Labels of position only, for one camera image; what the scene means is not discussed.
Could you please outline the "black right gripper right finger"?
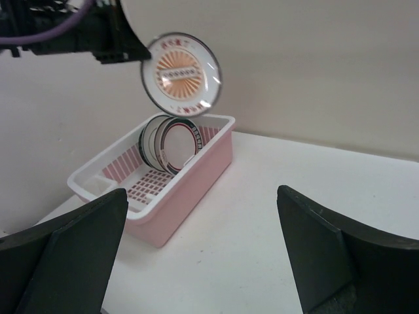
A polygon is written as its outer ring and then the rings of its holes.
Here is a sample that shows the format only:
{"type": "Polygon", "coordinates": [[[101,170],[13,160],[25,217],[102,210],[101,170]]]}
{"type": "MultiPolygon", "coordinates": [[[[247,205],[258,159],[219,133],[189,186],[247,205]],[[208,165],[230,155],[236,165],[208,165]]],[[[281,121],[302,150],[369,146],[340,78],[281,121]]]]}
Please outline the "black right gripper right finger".
{"type": "Polygon", "coordinates": [[[303,313],[417,313],[418,240],[281,185],[277,208],[303,313]]]}

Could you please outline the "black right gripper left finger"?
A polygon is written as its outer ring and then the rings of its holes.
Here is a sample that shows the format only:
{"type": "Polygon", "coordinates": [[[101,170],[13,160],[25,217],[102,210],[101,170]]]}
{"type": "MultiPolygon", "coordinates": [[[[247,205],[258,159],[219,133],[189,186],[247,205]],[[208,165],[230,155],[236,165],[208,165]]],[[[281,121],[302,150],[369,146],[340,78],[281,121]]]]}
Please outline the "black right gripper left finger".
{"type": "Polygon", "coordinates": [[[117,188],[1,238],[2,313],[105,313],[128,197],[117,188]]]}

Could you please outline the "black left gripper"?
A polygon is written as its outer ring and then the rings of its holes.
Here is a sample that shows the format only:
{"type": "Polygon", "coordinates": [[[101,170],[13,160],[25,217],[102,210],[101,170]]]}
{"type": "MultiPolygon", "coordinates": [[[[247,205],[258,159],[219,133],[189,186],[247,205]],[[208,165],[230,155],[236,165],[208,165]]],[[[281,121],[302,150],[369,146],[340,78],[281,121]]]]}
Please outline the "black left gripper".
{"type": "Polygon", "coordinates": [[[102,64],[146,61],[151,53],[123,1],[2,1],[1,52],[19,58],[91,53],[102,64]]]}

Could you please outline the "green red rimmed plate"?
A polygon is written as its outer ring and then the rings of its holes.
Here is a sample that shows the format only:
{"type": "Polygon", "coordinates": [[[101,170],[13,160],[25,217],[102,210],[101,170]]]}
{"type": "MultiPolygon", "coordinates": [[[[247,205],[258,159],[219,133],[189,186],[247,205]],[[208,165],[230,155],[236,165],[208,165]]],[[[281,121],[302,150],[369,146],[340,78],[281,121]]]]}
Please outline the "green red rimmed plate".
{"type": "Polygon", "coordinates": [[[167,118],[155,136],[155,154],[163,170],[177,175],[203,147],[198,126],[189,119],[167,118]]]}

